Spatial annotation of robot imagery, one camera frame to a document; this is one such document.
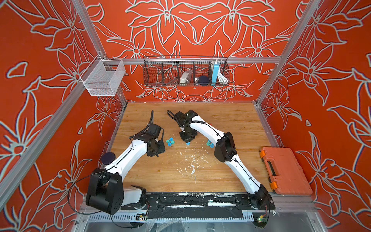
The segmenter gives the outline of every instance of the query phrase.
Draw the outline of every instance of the black wire basket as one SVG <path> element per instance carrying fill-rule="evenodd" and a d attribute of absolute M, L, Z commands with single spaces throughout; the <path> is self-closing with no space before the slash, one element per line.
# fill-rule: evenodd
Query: black wire basket
<path fill-rule="evenodd" d="M 145 56 L 143 59 L 143 79 L 146 86 L 224 86 L 229 83 L 227 57 Z M 213 61 L 219 63 L 219 71 L 224 76 L 222 82 L 219 78 L 212 82 Z M 189 82 L 181 83 L 185 72 L 188 72 L 191 78 Z"/>

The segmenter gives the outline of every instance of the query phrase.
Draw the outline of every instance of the wooden table surface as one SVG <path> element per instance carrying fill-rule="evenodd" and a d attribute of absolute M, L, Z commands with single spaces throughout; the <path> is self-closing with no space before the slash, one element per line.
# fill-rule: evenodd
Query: wooden table surface
<path fill-rule="evenodd" d="M 124 179 L 124 186 L 138 185 L 149 192 L 246 192 L 232 170 L 214 157 L 200 133 L 189 146 L 179 136 L 180 128 L 166 113 L 195 111 L 203 120 L 233 134 L 243 164 L 272 192 L 259 149 L 270 146 L 252 103 L 129 103 L 117 132 L 112 152 L 118 157 L 130 144 L 129 136 L 141 131 L 154 110 L 154 123 L 165 129 L 164 140 L 175 144 L 156 156 L 143 155 Z"/>

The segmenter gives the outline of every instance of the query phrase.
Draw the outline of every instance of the toolbox handle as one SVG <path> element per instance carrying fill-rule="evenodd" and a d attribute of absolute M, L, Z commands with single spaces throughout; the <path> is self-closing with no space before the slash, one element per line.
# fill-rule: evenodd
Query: toolbox handle
<path fill-rule="evenodd" d="M 265 166 L 267 167 L 267 171 L 269 176 L 279 176 L 279 171 L 276 167 L 276 163 L 274 159 L 266 158 L 264 159 Z"/>

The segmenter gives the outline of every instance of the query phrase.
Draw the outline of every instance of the dark round object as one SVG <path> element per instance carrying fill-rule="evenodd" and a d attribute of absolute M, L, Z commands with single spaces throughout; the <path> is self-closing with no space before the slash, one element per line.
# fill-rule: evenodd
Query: dark round object
<path fill-rule="evenodd" d="M 109 165 L 110 163 L 115 161 L 115 159 L 116 159 L 115 153 L 107 152 L 102 155 L 101 161 L 103 164 Z"/>
<path fill-rule="evenodd" d="M 201 86 L 208 86 L 210 84 L 210 79 L 207 76 L 200 76 L 198 78 L 198 83 Z"/>

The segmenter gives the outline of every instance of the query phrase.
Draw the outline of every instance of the basket divider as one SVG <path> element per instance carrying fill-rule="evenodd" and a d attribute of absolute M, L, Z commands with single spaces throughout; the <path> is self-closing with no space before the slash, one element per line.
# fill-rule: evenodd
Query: basket divider
<path fill-rule="evenodd" d="M 207 77 L 209 78 L 209 79 L 211 79 L 211 76 L 213 75 L 213 70 L 212 70 L 212 68 L 211 68 L 211 62 L 212 61 L 209 61 L 209 70 L 208 70 L 208 72 L 207 72 Z"/>
<path fill-rule="evenodd" d="M 195 78 L 196 78 L 196 68 L 194 66 L 194 61 L 193 61 L 193 82 L 195 82 Z"/>
<path fill-rule="evenodd" d="M 164 74 L 164 62 L 161 61 L 161 78 L 162 78 L 162 85 L 165 85 L 165 74 Z"/>
<path fill-rule="evenodd" d="M 178 83 L 180 83 L 179 61 L 177 62 Z"/>

